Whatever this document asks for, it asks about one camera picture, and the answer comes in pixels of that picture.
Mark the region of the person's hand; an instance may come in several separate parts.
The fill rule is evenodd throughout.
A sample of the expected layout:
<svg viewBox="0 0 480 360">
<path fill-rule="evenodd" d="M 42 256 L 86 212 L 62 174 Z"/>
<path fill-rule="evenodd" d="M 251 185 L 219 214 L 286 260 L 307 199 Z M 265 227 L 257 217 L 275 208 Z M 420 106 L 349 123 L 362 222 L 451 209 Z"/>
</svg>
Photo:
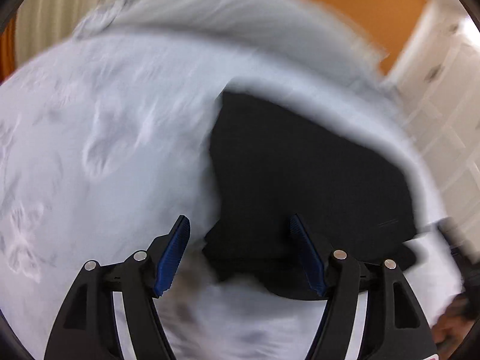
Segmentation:
<svg viewBox="0 0 480 360">
<path fill-rule="evenodd" d="M 440 359 L 449 359 L 473 327 L 474 321 L 463 315 L 466 306 L 467 298 L 458 294 L 431 328 L 433 341 L 436 344 L 448 342 L 438 349 Z"/>
</svg>

